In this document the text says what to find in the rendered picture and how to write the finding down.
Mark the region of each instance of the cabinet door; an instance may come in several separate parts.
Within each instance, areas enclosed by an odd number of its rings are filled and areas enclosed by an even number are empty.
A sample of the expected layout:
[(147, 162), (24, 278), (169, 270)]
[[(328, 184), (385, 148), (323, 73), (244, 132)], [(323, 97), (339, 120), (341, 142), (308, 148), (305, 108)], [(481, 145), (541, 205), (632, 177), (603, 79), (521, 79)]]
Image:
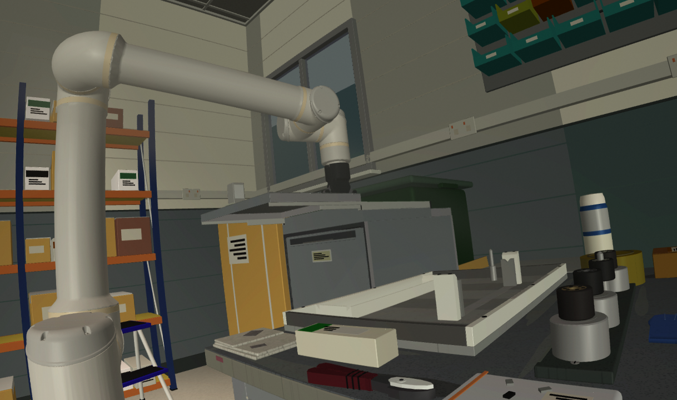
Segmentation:
[(292, 236), (286, 247), (292, 308), (371, 288), (363, 228)]

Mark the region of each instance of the ladder step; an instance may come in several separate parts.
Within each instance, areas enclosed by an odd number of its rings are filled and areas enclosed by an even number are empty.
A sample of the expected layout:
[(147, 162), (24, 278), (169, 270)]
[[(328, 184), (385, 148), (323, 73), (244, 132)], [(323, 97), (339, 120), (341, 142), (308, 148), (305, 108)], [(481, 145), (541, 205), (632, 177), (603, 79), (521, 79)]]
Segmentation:
[(135, 371), (123, 372), (121, 374), (121, 380), (123, 382), (123, 387), (127, 387), (138, 382), (143, 382), (145, 380), (151, 379), (153, 377), (158, 377), (158, 375), (163, 375), (168, 372), (168, 368), (163, 367), (143, 367)]
[(139, 321), (124, 321), (121, 323), (121, 331), (123, 333), (129, 333), (136, 330), (150, 328), (151, 324), (148, 322), (139, 322)]

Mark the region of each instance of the white cylinder with blue stripes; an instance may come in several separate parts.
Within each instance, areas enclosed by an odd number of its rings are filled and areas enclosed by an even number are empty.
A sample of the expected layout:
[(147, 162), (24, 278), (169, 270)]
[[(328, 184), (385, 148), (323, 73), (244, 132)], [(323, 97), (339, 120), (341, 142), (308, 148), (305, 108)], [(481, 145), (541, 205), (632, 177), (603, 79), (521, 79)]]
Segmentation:
[(610, 217), (603, 193), (580, 197), (580, 225), (583, 228), (586, 254), (613, 250), (613, 234), (610, 232)]

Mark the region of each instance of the green label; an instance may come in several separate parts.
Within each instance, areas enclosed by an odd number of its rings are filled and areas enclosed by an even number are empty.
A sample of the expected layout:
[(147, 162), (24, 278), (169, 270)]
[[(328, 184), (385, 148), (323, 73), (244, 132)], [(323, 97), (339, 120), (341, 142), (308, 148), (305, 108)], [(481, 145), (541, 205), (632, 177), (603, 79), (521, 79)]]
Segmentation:
[(28, 107), (49, 108), (49, 101), (28, 101)]
[(313, 324), (311, 326), (299, 329), (301, 332), (316, 332), (319, 329), (324, 329), (325, 327), (330, 327), (331, 324)]

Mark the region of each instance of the black end effector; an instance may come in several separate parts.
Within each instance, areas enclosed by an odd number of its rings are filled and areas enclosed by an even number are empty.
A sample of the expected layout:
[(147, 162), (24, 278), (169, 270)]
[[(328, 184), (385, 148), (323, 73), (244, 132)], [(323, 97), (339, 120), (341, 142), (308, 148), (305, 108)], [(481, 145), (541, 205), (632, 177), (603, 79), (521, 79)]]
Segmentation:
[(351, 192), (351, 171), (348, 162), (334, 162), (324, 166), (323, 173), (326, 176), (328, 189), (326, 193), (349, 193)]

